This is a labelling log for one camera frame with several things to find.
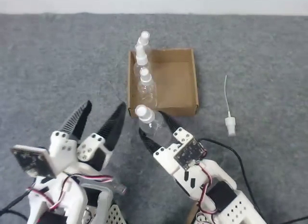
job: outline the bottle cap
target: bottle cap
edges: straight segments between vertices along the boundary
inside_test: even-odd
[[[138,39],[138,43],[141,45],[147,45],[149,43],[150,33],[148,31],[142,31]]]
[[[155,119],[154,111],[145,105],[138,105],[135,109],[135,114],[139,117],[139,120],[143,123],[151,123]]]
[[[228,116],[225,118],[228,135],[230,137],[235,136],[235,117]]]
[[[148,63],[148,57],[142,45],[136,45],[136,60],[138,65],[146,65]]]
[[[152,84],[153,79],[148,68],[140,69],[140,81],[144,86],[149,86]]]

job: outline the clear plastic bottle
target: clear plastic bottle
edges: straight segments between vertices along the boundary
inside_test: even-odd
[[[147,68],[140,69],[140,81],[138,83],[139,97],[142,104],[151,109],[157,107],[157,89],[150,71]]]
[[[172,133],[160,112],[153,111],[145,105],[138,105],[135,113],[139,117],[140,128],[148,138],[162,147],[170,146]]]
[[[136,46],[136,63],[134,65],[134,75],[137,79],[140,78],[141,68],[147,68],[151,72],[148,56],[146,55],[142,45]]]
[[[138,38],[137,45],[142,45],[148,59],[151,59],[152,49],[149,44],[150,33],[148,31],[142,31],[140,37]]]

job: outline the cardboard box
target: cardboard box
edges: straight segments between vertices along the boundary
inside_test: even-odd
[[[141,104],[133,69],[135,52],[128,57],[128,112],[136,117],[135,108]],[[153,79],[157,85],[157,108],[172,116],[194,116],[199,106],[193,49],[153,50],[151,56]]]

